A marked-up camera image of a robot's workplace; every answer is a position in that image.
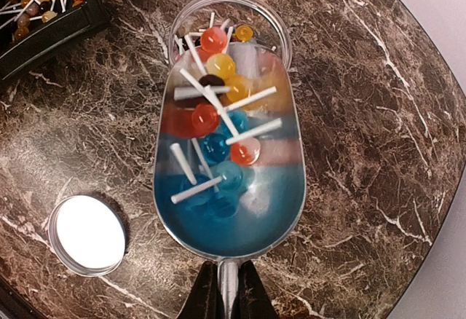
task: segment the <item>scoop handle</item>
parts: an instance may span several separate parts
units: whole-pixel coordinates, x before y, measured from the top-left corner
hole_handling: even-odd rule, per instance
[[[218,288],[224,301],[225,319],[231,319],[234,300],[238,294],[239,262],[234,259],[224,259],[218,264]]]

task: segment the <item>scoop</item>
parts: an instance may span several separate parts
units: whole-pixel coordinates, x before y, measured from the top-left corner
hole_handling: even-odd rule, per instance
[[[179,135],[188,131],[181,128],[186,123],[176,114],[187,109],[176,109],[174,105],[175,89],[189,87],[180,70],[187,70],[198,79],[201,76],[187,52],[173,66],[167,79],[154,169],[155,205],[168,233],[191,252],[218,262],[218,283],[226,318],[231,317],[237,294],[238,267],[271,250],[290,234],[306,197],[301,134],[284,65],[271,50],[257,44],[233,42],[228,53],[234,59],[248,60],[248,63],[237,63],[237,74],[251,79],[251,94],[276,88],[276,92],[265,98],[241,107],[249,123],[266,124],[282,119],[283,126],[256,136],[261,143],[259,158],[252,165],[241,166],[244,183],[237,192],[218,193],[211,189],[204,191],[195,205],[183,201],[174,204],[170,198],[181,192],[186,176],[170,154],[170,146],[179,143],[194,174],[205,175],[190,138]],[[225,106],[227,99],[220,99]],[[224,213],[211,213],[216,201],[223,204],[219,210]],[[236,210],[231,213],[230,206],[236,202]]]

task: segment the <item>brown marble countertop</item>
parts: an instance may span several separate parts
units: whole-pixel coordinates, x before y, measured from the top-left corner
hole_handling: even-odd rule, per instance
[[[175,318],[203,260],[151,192],[167,35],[190,0],[104,0],[111,27],[0,94],[0,273],[49,318]],[[384,318],[429,251],[465,164],[457,82],[398,0],[262,0],[295,49],[307,164],[299,225],[256,261],[283,318]],[[71,274],[45,230],[69,195],[105,196],[121,267]]]

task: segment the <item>clear glass jar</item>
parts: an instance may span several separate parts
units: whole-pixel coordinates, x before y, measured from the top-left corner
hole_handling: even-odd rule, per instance
[[[176,16],[170,30],[168,59],[174,66],[178,57],[175,35],[184,36],[208,28],[210,14],[214,12],[220,25],[230,19],[228,26],[249,25],[254,30],[256,43],[277,54],[286,69],[290,68],[293,56],[288,29],[280,16],[267,4],[258,0],[193,0]]]

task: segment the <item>black tray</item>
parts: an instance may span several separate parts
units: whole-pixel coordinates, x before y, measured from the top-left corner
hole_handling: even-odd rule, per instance
[[[85,0],[77,7],[33,29],[22,41],[0,50],[0,85],[43,63],[62,48],[96,34],[109,22],[101,0]]]

